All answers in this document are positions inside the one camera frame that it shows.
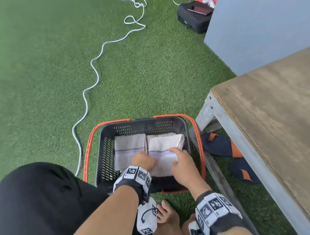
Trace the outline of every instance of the white cable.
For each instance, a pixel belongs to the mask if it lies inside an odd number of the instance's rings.
[[[132,1],[132,2],[135,4],[135,7],[136,7],[136,8],[139,8],[139,7],[142,7],[142,8],[143,8],[142,16],[141,16],[138,20],[135,20],[135,18],[134,18],[133,16],[127,16],[127,17],[124,19],[124,23],[125,23],[125,24],[138,24],[138,25],[142,26],[142,28],[140,28],[140,29],[133,29],[133,30],[129,31],[129,32],[125,35],[125,37],[123,37],[123,38],[121,38],[121,39],[118,39],[118,40],[115,40],[115,41],[108,41],[108,42],[105,42],[104,44],[102,44],[100,54],[99,54],[96,58],[93,58],[93,59],[91,60],[91,66],[92,66],[93,70],[95,71],[95,73],[96,73],[96,75],[97,75],[97,81],[96,81],[96,83],[95,83],[94,85],[92,85],[92,86],[89,87],[89,88],[86,88],[86,89],[83,91],[83,98],[84,98],[84,101],[85,101],[86,110],[85,110],[84,116],[83,116],[77,123],[75,123],[74,126],[72,127],[72,135],[73,135],[73,137],[74,137],[74,139],[75,139],[75,142],[76,142],[77,145],[78,145],[79,152],[80,152],[79,160],[78,160],[78,166],[77,166],[77,171],[76,171],[76,173],[75,173],[75,176],[77,176],[77,175],[79,174],[80,168],[81,168],[81,165],[82,165],[82,147],[81,147],[80,141],[78,140],[78,138],[77,138],[77,136],[76,136],[76,134],[75,134],[75,128],[76,128],[76,126],[77,126],[81,121],[83,121],[83,119],[86,117],[86,115],[87,115],[87,113],[88,113],[88,103],[87,103],[87,99],[86,99],[86,97],[85,97],[85,92],[88,91],[88,90],[90,90],[90,89],[92,89],[92,88],[94,88],[94,87],[99,83],[99,74],[98,74],[97,70],[95,69],[95,67],[93,66],[93,62],[94,62],[95,60],[97,60],[97,59],[100,58],[100,56],[102,55],[103,47],[104,47],[105,44],[114,43],[114,42],[120,42],[120,41],[124,40],[125,38],[127,38],[127,36],[128,36],[130,33],[134,32],[134,31],[143,30],[143,29],[146,27],[146,25],[139,23],[139,21],[140,21],[140,20],[143,18],[143,16],[144,16],[144,8],[145,8],[146,5],[147,5],[146,0],[143,0],[144,3],[145,3],[145,5],[143,5],[143,3],[138,3],[138,2],[136,2],[135,0],[121,0],[121,1]],[[132,21],[132,22],[126,22],[126,20],[127,20],[128,18],[132,18],[133,21]]]
[[[189,0],[189,2],[188,3],[190,3],[192,0]],[[173,0],[173,2],[175,3],[175,5],[181,5],[181,3],[180,4],[177,4],[174,0]]]

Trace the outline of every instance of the artificial grass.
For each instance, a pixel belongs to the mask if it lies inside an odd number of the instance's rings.
[[[109,44],[95,63],[101,78],[87,92],[89,114],[77,133],[85,149],[92,128],[102,121],[185,113],[195,117],[211,87],[235,77],[187,30],[171,1],[148,2],[147,28]],[[18,166],[45,161],[75,172],[78,148],[71,134],[85,111],[82,91],[96,78],[89,62],[103,42],[123,37],[142,9],[132,2],[99,0],[2,0],[0,2],[0,178]],[[94,182],[98,133],[94,137],[90,182]],[[234,179],[229,159],[217,158],[260,234],[294,231],[263,186]],[[207,182],[214,183],[207,175]],[[194,212],[188,193],[167,198],[184,221]]]

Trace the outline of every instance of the black case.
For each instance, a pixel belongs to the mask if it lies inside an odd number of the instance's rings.
[[[192,6],[206,7],[206,4],[203,4],[201,2],[190,2],[181,4],[177,13],[178,20],[187,28],[191,28],[192,30],[194,30],[196,33],[204,33],[209,27],[213,12],[208,14],[207,16],[204,16],[189,11],[188,8]]]

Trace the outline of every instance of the plastic basket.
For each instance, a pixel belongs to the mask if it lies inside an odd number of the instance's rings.
[[[88,171],[88,158],[91,147],[91,141],[94,132],[100,126],[103,126],[100,133],[98,162],[97,162],[97,173],[96,173],[96,186],[102,188],[107,192],[112,192],[113,184],[119,177],[120,172],[114,170],[114,138],[115,136],[121,135],[136,135],[136,134],[147,134],[147,135],[160,135],[170,132],[176,134],[183,134],[185,137],[184,148],[191,154],[192,142],[189,137],[189,131],[187,124],[183,118],[178,115],[163,115],[153,118],[141,118],[136,120],[118,120],[103,122],[97,125],[88,141],[85,165],[84,165],[84,181],[87,181]],[[202,171],[201,176],[205,177],[205,164],[204,157],[201,158]],[[173,176],[167,177],[152,177],[151,192],[163,192],[163,193],[174,193],[184,192],[187,189],[176,182]]]

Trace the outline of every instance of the wooden table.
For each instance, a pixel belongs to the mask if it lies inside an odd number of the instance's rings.
[[[214,116],[296,232],[310,234],[310,47],[213,87],[200,130]]]

